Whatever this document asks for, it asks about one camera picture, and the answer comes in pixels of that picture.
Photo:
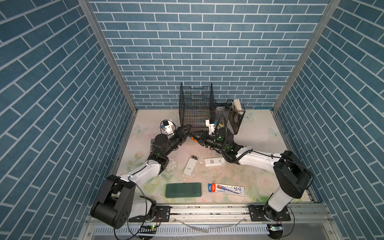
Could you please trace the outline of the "white remote control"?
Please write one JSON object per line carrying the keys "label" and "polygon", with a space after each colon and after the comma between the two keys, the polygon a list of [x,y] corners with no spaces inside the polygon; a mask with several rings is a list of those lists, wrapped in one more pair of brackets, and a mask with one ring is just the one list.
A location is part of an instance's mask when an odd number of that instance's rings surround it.
{"label": "white remote control", "polygon": [[226,165],[226,161],[223,157],[205,158],[204,162],[206,167],[217,167]]}

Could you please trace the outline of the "grey remote with teal buttons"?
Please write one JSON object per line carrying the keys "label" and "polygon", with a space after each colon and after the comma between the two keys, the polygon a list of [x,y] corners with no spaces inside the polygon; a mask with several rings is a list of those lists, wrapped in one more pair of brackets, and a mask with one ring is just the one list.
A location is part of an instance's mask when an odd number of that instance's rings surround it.
{"label": "grey remote with teal buttons", "polygon": [[187,176],[191,176],[197,165],[198,160],[199,158],[197,156],[191,155],[183,171],[183,174]]}

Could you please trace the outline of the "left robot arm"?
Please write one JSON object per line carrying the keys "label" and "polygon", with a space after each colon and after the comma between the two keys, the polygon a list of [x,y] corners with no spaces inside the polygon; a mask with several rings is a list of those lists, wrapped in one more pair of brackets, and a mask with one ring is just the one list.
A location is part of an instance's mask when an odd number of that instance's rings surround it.
{"label": "left robot arm", "polygon": [[191,125],[176,128],[172,134],[159,134],[153,151],[143,166],[126,175],[108,176],[93,203],[90,215],[113,227],[121,228],[128,220],[152,220],[156,215],[156,201],[145,197],[135,200],[135,192],[150,179],[160,175],[169,163],[169,154],[177,150],[189,136]]}

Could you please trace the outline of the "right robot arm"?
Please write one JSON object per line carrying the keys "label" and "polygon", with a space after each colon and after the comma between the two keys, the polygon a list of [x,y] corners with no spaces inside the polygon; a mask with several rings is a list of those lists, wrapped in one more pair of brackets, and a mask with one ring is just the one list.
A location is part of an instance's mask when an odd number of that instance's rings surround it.
{"label": "right robot arm", "polygon": [[218,151],[224,160],[231,164],[260,168],[276,175],[279,187],[272,193],[264,209],[265,212],[280,213],[293,200],[300,199],[311,185],[313,174],[299,163],[291,151],[282,154],[258,152],[236,144],[234,136],[225,128],[210,135],[208,131],[191,134],[191,138],[203,147]]}

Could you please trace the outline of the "white block in basket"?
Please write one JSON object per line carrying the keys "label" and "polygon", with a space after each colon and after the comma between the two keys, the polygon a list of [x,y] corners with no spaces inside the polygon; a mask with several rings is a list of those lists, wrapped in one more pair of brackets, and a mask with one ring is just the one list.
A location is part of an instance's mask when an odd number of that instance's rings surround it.
{"label": "white block in basket", "polygon": [[234,100],[233,100],[233,107],[234,107],[234,109],[235,109],[239,114],[241,114],[241,115],[244,114],[243,107],[242,107],[241,102],[240,102],[239,99],[234,99]]}

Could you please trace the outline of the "dark green rectangular case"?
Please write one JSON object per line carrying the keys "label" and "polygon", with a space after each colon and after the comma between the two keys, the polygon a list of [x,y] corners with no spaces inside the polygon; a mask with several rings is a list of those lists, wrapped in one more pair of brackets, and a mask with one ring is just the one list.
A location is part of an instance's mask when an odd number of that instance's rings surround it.
{"label": "dark green rectangular case", "polygon": [[201,183],[173,183],[166,185],[165,196],[173,198],[198,198],[202,196]]}

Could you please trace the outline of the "toothpaste box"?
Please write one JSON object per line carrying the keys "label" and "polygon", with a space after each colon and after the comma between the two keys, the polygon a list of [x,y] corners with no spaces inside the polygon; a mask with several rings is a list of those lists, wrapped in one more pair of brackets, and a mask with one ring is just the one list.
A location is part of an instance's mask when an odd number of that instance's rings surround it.
{"label": "toothpaste box", "polygon": [[245,197],[245,188],[242,186],[211,183],[208,184],[208,191],[209,193],[220,193]]}

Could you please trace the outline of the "pink handled scraper tool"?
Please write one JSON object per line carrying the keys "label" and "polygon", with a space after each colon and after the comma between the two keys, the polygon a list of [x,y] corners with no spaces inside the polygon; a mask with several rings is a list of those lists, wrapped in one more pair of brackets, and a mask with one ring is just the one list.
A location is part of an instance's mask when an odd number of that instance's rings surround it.
{"label": "pink handled scraper tool", "polygon": [[155,139],[151,139],[151,144],[150,144],[150,151],[152,152],[154,150],[153,143]]}

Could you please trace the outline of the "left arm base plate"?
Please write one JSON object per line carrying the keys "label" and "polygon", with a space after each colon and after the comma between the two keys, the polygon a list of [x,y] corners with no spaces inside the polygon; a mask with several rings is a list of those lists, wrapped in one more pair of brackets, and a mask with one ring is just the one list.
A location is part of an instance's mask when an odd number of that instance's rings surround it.
{"label": "left arm base plate", "polygon": [[149,212],[144,215],[139,215],[133,218],[129,218],[130,223],[141,223],[143,221],[146,222],[155,222],[156,217],[159,219],[157,222],[169,222],[171,214],[170,206],[152,206]]}

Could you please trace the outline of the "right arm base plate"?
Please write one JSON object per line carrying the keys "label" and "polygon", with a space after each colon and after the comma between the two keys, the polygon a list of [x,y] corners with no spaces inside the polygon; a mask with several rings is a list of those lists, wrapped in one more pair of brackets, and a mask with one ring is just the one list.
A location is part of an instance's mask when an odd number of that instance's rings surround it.
{"label": "right arm base plate", "polygon": [[249,205],[248,210],[252,222],[289,222],[291,221],[290,213],[285,206],[280,212],[275,211],[268,204],[265,205]]}

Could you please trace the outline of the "aluminium front rail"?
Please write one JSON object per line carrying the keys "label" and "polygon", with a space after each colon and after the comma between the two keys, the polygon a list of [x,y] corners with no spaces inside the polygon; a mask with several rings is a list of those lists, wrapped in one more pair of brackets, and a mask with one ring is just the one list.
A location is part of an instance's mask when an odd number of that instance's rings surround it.
{"label": "aluminium front rail", "polygon": [[236,223],[298,223],[323,224],[332,221],[325,204],[291,203],[282,213],[280,219],[271,221],[263,213],[261,203],[231,204],[157,204],[162,223],[177,221],[188,224],[228,224]]}

